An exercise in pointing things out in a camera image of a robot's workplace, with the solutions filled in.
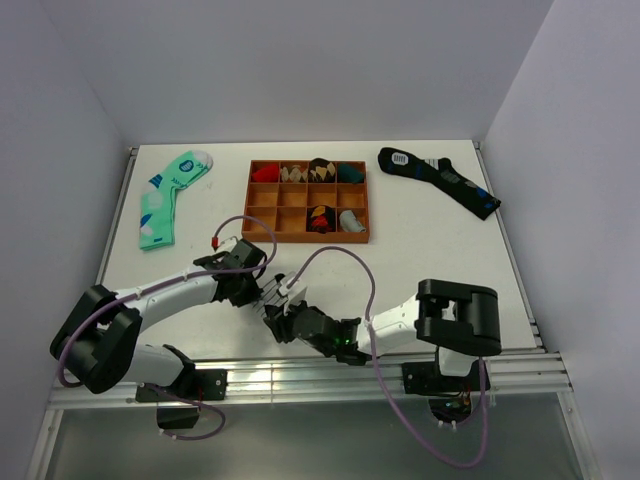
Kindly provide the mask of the white black-striped ankle sock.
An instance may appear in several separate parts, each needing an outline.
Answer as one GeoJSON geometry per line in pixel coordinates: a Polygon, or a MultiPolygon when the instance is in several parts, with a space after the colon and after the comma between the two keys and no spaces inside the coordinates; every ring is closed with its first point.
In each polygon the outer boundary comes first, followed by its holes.
{"type": "Polygon", "coordinates": [[[267,281],[261,287],[261,293],[258,299],[253,303],[253,311],[261,318],[264,315],[264,307],[266,305],[277,305],[277,284],[278,281],[286,274],[276,274],[271,280],[267,281]]]}

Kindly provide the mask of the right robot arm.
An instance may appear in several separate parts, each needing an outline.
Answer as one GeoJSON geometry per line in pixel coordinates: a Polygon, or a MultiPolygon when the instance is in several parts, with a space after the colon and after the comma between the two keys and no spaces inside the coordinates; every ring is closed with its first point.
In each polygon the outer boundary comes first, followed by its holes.
{"type": "Polygon", "coordinates": [[[478,357],[502,352],[495,290],[427,279],[400,305],[360,318],[335,320],[305,299],[307,287],[279,275],[256,308],[278,343],[299,340],[327,358],[361,366],[401,346],[422,341],[436,347],[435,383],[457,388],[478,357]]]}

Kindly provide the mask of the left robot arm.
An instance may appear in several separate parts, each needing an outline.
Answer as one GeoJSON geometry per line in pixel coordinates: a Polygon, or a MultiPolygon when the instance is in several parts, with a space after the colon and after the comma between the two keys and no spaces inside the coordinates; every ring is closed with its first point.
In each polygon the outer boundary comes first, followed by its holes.
{"type": "Polygon", "coordinates": [[[183,399],[195,386],[194,362],[174,346],[140,343],[139,335],[195,306],[254,302],[265,259],[252,243],[231,238],[215,254],[155,283],[119,291],[94,285],[55,335],[50,353],[62,372],[69,371],[94,394],[130,381],[155,384],[170,398],[183,399]]]}

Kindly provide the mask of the black red yellow argyle sock roll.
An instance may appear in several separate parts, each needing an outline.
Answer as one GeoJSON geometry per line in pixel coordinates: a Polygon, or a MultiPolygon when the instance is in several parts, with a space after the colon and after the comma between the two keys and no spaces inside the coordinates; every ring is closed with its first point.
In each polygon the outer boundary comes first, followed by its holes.
{"type": "Polygon", "coordinates": [[[327,234],[336,231],[336,213],[328,205],[315,205],[307,208],[306,231],[327,234]]]}

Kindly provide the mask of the wooden compartment tray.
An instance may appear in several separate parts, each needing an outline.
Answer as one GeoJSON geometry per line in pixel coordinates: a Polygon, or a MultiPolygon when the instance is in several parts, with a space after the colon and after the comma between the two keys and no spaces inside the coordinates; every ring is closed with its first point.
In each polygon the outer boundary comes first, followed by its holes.
{"type": "Polygon", "coordinates": [[[253,221],[242,222],[242,235],[252,242],[268,242],[271,230],[280,243],[322,243],[322,244],[366,244],[370,240],[371,222],[369,213],[367,167],[362,161],[337,161],[355,166],[365,174],[361,184],[339,183],[337,173],[333,183],[255,183],[251,174],[255,163],[283,162],[302,163],[309,168],[311,160],[253,160],[250,163],[247,181],[244,214],[254,217],[265,225],[253,221]],[[336,231],[319,234],[306,231],[307,208],[315,205],[328,205],[335,209],[336,231]],[[339,215],[344,210],[352,210],[363,223],[363,233],[345,232],[339,224],[339,215]]]}

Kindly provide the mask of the light grey rolled sock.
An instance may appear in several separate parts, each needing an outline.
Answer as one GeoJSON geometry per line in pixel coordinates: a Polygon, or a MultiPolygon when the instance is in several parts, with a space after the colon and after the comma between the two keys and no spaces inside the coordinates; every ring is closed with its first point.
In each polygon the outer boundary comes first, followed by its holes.
{"type": "Polygon", "coordinates": [[[363,223],[352,210],[344,210],[338,217],[340,227],[349,233],[363,233],[366,231],[363,223]]]}

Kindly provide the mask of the mint green patterned sock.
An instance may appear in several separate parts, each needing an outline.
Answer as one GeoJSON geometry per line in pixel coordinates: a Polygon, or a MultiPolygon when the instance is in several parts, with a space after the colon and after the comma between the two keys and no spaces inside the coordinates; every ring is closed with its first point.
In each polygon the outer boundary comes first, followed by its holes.
{"type": "Polygon", "coordinates": [[[189,150],[148,180],[140,200],[140,250],[151,251],[175,243],[177,194],[206,175],[212,166],[208,153],[189,150]]]}

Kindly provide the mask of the red rolled sock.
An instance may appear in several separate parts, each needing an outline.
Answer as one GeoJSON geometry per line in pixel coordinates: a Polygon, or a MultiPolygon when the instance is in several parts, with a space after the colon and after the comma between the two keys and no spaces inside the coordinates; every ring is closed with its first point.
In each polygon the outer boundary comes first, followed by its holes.
{"type": "Polygon", "coordinates": [[[251,181],[255,183],[278,183],[280,167],[277,163],[255,163],[251,174],[251,181]]]}

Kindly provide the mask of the beige argyle rolled sock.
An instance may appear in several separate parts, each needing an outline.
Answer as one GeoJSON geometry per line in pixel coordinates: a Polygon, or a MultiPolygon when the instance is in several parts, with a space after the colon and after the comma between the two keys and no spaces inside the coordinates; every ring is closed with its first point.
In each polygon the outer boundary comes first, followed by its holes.
{"type": "Polygon", "coordinates": [[[282,183],[306,183],[308,178],[308,166],[302,163],[283,162],[280,168],[280,181],[282,183]]]}

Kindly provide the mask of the black tan argyle rolled sock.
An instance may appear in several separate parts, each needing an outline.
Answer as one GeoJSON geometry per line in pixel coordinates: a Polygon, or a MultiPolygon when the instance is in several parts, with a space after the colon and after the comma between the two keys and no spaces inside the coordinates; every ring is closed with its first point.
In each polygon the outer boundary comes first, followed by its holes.
{"type": "Polygon", "coordinates": [[[324,158],[315,158],[309,162],[308,182],[309,183],[333,183],[335,181],[337,169],[334,162],[324,158]]]}

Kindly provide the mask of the dark teal rolled sock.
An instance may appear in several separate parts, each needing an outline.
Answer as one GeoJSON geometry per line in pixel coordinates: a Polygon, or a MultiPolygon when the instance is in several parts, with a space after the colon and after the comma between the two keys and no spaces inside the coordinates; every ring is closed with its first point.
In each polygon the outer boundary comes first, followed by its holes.
{"type": "Polygon", "coordinates": [[[337,180],[339,183],[361,184],[365,181],[365,174],[351,164],[339,163],[337,180]]]}

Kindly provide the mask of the black blue patterned long sock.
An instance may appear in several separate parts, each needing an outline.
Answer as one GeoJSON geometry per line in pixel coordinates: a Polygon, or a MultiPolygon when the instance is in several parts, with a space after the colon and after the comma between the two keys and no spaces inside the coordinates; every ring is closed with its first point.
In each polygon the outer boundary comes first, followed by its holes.
{"type": "Polygon", "coordinates": [[[460,174],[449,158],[421,159],[403,150],[384,147],[377,159],[384,173],[429,183],[481,220],[501,206],[498,198],[460,174]]]}

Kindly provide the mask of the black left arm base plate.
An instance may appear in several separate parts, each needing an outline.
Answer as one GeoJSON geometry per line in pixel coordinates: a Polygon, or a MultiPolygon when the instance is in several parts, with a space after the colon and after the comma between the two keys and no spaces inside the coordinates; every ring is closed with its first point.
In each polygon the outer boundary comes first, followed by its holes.
{"type": "Polygon", "coordinates": [[[228,371],[226,369],[196,369],[181,375],[168,387],[139,386],[135,401],[138,403],[165,402],[179,398],[189,401],[222,401],[226,396],[228,371]]]}

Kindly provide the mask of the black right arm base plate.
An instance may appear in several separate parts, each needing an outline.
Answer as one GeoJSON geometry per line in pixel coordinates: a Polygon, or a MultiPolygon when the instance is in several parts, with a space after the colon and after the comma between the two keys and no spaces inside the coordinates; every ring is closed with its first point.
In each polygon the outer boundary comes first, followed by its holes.
{"type": "Polygon", "coordinates": [[[402,382],[406,394],[420,396],[442,396],[466,392],[479,392],[481,378],[485,381],[485,390],[491,387],[487,372],[480,376],[479,361],[471,365],[470,373],[464,377],[444,376],[434,361],[405,362],[401,364],[402,382]]]}

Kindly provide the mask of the aluminium table edge rail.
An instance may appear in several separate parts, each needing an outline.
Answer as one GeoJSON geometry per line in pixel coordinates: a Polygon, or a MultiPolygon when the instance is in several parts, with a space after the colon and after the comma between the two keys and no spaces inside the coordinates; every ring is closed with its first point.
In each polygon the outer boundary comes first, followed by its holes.
{"type": "MultiPolygon", "coordinates": [[[[507,354],[486,361],[494,395],[565,393],[571,381],[558,353],[507,354]]],[[[347,366],[328,358],[277,361],[200,362],[199,370],[223,369],[227,387],[221,404],[280,404],[382,400],[372,366],[347,366]]],[[[94,395],[85,388],[67,389],[55,383],[50,410],[138,407],[136,384],[120,383],[94,395]]]]}

